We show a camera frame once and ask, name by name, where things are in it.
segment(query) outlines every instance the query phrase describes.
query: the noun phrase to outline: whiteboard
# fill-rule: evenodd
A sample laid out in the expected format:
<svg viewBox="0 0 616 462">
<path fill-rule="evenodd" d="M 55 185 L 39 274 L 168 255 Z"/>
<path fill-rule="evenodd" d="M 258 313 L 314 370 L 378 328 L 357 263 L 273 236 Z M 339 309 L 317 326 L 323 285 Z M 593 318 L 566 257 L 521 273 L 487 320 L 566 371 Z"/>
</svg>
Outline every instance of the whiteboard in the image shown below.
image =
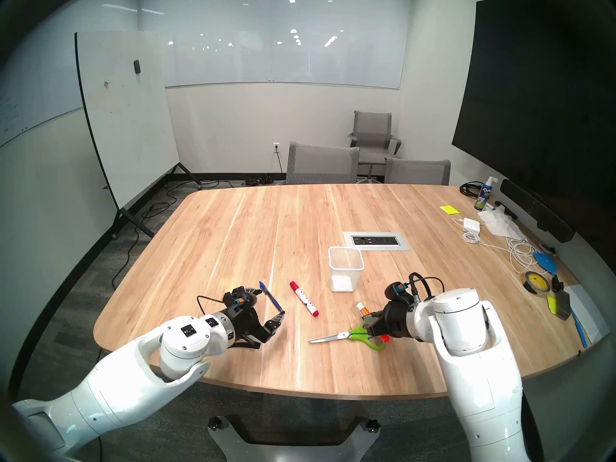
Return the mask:
<svg viewBox="0 0 616 462">
<path fill-rule="evenodd" d="M 81 107 L 77 31 L 136 30 L 138 0 L 73 0 L 38 25 L 0 71 L 0 146 Z"/>
<path fill-rule="evenodd" d="M 140 31 L 80 32 L 75 49 L 92 140 L 111 196 L 122 208 L 180 161 L 160 39 Z"/>
<path fill-rule="evenodd" d="M 140 29 L 161 36 L 167 87 L 283 81 L 398 89 L 410 5 L 411 0 L 141 0 L 140 6 L 157 13 L 143 13 Z"/>
</svg>

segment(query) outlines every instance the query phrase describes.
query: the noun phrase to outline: gray mesh chair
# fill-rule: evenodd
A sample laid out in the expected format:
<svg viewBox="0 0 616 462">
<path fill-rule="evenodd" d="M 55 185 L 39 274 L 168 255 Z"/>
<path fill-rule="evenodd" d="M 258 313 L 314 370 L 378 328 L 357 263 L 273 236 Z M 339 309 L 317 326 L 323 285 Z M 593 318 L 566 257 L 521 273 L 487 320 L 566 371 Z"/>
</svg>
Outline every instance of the gray mesh chair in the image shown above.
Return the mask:
<svg viewBox="0 0 616 462">
<path fill-rule="evenodd" d="M 428 184 L 448 186 L 451 162 L 449 160 L 386 159 L 386 184 Z"/>
<path fill-rule="evenodd" d="M 373 182 L 372 167 L 385 165 L 385 157 L 394 157 L 398 153 L 402 141 L 391 135 L 391 114 L 355 111 L 355 122 L 351 138 L 351 147 L 359 147 L 359 165 L 369 165 L 368 178 L 360 182 Z M 396 149 L 392 154 L 389 145 L 396 140 Z"/>
<path fill-rule="evenodd" d="M 358 148 L 291 142 L 285 184 L 354 184 L 358 162 Z"/>
</svg>

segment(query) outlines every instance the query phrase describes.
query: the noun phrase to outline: yellow sticky note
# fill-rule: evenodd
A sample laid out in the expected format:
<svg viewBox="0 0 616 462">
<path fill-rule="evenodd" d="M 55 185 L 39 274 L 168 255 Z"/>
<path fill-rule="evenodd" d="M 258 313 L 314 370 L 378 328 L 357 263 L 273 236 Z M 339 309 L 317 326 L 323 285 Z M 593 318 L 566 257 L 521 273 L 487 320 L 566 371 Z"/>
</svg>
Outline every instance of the yellow sticky note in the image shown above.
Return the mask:
<svg viewBox="0 0 616 462">
<path fill-rule="evenodd" d="M 550 307 L 550 313 L 556 314 L 556 299 L 551 296 L 546 296 L 548 298 L 548 306 Z"/>
<path fill-rule="evenodd" d="M 452 207 L 451 205 L 445 205 L 444 207 L 439 207 L 439 208 L 443 212 L 447 212 L 447 215 L 455 215 L 455 214 L 460 213 L 454 207 Z"/>
</svg>

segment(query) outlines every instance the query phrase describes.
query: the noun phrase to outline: mesh pencil holder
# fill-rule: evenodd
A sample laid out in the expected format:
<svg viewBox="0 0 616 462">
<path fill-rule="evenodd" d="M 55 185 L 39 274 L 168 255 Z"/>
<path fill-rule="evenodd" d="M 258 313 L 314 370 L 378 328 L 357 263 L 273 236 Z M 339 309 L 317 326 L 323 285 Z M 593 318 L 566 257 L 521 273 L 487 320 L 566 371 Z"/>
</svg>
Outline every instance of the mesh pencil holder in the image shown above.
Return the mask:
<svg viewBox="0 0 616 462">
<path fill-rule="evenodd" d="M 330 289 L 353 291 L 363 270 L 362 252 L 348 246 L 330 246 Z"/>
</svg>

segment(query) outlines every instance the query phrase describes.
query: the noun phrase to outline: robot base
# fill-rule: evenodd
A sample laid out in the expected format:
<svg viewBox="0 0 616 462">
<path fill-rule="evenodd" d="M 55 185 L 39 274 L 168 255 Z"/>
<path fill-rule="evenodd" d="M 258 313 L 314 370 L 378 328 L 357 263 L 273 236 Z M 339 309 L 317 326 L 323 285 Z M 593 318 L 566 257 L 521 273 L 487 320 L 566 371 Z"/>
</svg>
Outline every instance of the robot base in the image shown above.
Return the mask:
<svg viewBox="0 0 616 462">
<path fill-rule="evenodd" d="M 381 433 L 375 420 L 363 419 L 351 435 L 339 445 L 261 445 L 247 443 L 223 416 L 210 419 L 209 435 L 231 461 L 271 462 L 288 460 L 293 462 L 359 462 Z"/>
</svg>

